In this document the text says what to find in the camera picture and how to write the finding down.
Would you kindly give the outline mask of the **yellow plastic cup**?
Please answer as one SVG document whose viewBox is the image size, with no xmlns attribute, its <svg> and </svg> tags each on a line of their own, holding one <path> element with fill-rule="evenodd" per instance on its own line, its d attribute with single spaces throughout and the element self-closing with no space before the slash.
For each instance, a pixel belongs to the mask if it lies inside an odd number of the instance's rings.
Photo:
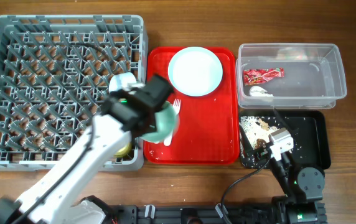
<svg viewBox="0 0 356 224">
<path fill-rule="evenodd" d="M 122 157 L 126 156 L 127 154 L 129 154 L 131 150 L 132 150 L 132 145 L 131 145 L 131 143 L 129 143 L 129 144 L 125 145 L 124 147 L 122 147 L 120 150 L 118 150 L 114 154 L 114 157 L 122 158 Z"/>
</svg>

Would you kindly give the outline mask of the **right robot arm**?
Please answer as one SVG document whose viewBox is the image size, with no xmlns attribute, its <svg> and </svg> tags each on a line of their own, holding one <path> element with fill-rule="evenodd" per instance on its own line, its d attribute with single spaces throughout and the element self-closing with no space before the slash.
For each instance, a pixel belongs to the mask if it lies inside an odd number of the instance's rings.
<svg viewBox="0 0 356 224">
<path fill-rule="evenodd" d="M 312 110 L 246 110 L 239 115 L 240 160 L 269 169 L 283 190 L 271 203 L 244 205 L 242 223 L 327 223 L 322 203 L 331 165 L 324 115 Z"/>
</svg>

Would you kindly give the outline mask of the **light blue bowl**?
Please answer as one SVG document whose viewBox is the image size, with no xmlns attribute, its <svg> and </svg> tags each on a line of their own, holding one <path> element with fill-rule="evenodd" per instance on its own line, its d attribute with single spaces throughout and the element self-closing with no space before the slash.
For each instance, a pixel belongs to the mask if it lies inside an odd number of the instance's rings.
<svg viewBox="0 0 356 224">
<path fill-rule="evenodd" d="M 137 83 L 136 77 L 131 72 L 113 75 L 108 86 L 108 93 L 114 91 L 129 90 L 132 85 Z"/>
</svg>

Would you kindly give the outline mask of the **food scraps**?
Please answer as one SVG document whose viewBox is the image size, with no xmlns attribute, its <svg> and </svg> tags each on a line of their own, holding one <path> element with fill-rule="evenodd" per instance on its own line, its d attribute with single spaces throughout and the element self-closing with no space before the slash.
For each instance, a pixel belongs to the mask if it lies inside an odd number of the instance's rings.
<svg viewBox="0 0 356 224">
<path fill-rule="evenodd" d="M 240 126 L 243 128 L 248 142 L 253 149 L 268 143 L 269 135 L 279 129 L 276 126 L 270 126 L 257 116 L 241 117 Z"/>
</svg>

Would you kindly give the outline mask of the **white tissue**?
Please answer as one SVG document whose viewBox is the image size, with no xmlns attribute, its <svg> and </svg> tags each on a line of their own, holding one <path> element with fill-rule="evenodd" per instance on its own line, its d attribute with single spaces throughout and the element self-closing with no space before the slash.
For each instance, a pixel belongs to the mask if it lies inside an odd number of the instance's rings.
<svg viewBox="0 0 356 224">
<path fill-rule="evenodd" d="M 260 86 L 253 86 L 250 88 L 250 96 L 254 97 L 272 97 L 273 94 L 268 93 L 267 90 Z"/>
</svg>

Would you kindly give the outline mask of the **mint green bowl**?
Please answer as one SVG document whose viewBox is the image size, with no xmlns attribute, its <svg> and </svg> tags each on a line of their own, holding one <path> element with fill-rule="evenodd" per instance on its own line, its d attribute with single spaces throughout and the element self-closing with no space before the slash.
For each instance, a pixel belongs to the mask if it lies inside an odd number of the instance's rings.
<svg viewBox="0 0 356 224">
<path fill-rule="evenodd" d="M 150 125 L 151 132 L 143 134 L 140 138 L 147 142 L 164 140 L 179 125 L 179 116 L 176 115 L 172 105 L 165 101 L 162 110 L 155 115 L 154 124 Z"/>
</svg>

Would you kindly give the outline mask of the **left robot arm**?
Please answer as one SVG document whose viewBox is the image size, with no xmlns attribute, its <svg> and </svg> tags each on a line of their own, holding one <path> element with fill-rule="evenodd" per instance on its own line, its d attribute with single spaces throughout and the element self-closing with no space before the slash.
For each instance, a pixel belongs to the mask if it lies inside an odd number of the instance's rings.
<svg viewBox="0 0 356 224">
<path fill-rule="evenodd" d="M 96 197 L 74 204 L 105 162 L 136 138 L 161 141 L 176 126 L 168 102 L 173 86 L 159 75 L 112 91 L 61 160 L 18 199 L 0 198 L 0 223 L 111 223 L 113 212 Z"/>
</svg>

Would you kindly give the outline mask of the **red snack wrapper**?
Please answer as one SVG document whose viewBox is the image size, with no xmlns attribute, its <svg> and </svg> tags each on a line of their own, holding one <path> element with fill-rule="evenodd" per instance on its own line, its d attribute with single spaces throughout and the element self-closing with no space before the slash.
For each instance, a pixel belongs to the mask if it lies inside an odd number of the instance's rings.
<svg viewBox="0 0 356 224">
<path fill-rule="evenodd" d="M 274 78 L 283 78 L 284 68 L 249 69 L 243 71 L 245 85 L 256 85 L 271 81 Z"/>
</svg>

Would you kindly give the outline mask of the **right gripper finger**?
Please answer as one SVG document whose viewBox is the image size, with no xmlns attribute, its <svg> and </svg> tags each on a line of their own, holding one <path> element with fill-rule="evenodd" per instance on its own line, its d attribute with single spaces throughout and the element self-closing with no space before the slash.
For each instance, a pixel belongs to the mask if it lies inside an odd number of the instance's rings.
<svg viewBox="0 0 356 224">
<path fill-rule="evenodd" d="M 241 145 L 243 147 L 243 151 L 244 152 L 252 151 L 253 147 L 252 147 L 252 145 L 251 145 L 251 143 L 250 143 L 250 141 L 249 141 L 249 139 L 248 139 L 243 127 L 239 126 L 239 128 L 240 128 Z"/>
<path fill-rule="evenodd" d="M 284 128 L 286 128 L 290 134 L 297 134 L 298 129 L 292 129 L 284 120 L 284 118 L 280 115 L 279 111 L 277 109 L 273 109 L 273 113 L 276 117 L 276 119 L 283 125 Z"/>
</svg>

